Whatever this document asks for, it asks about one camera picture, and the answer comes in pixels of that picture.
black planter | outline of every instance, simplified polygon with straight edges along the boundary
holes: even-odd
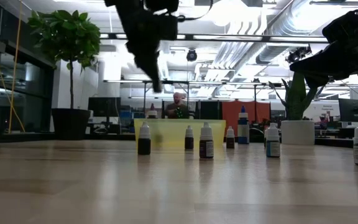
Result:
[[[76,109],[52,109],[53,125],[58,140],[83,140],[91,112]]]

potted plant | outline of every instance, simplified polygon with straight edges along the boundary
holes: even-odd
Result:
[[[87,13],[75,11],[70,14],[64,10],[50,14],[33,11],[28,25],[34,30],[37,42],[35,47],[39,47],[55,63],[61,60],[67,62],[70,71],[70,109],[52,109],[56,137],[81,140],[85,135],[90,112],[73,108],[73,64],[78,62],[82,73],[83,69],[96,63],[95,56],[99,54],[100,44],[99,28],[90,22]]]
[[[281,122],[281,136],[283,144],[314,145],[314,122],[303,119],[303,113],[309,107],[317,94],[317,88],[310,88],[306,94],[305,76],[294,73],[292,82],[285,86],[285,100],[277,93],[274,84],[269,86],[276,91],[277,96],[285,106],[287,121]]]

wooden table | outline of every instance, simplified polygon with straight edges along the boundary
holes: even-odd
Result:
[[[0,223],[358,223],[351,149],[198,151],[135,142],[0,144]]]

plant pot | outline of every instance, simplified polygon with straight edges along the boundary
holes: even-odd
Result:
[[[83,140],[91,116],[87,110],[52,109],[57,140]]]
[[[314,145],[314,122],[282,121],[281,139],[282,144]]]

white planter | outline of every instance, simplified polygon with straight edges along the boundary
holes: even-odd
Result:
[[[282,121],[282,144],[314,145],[313,121]]]

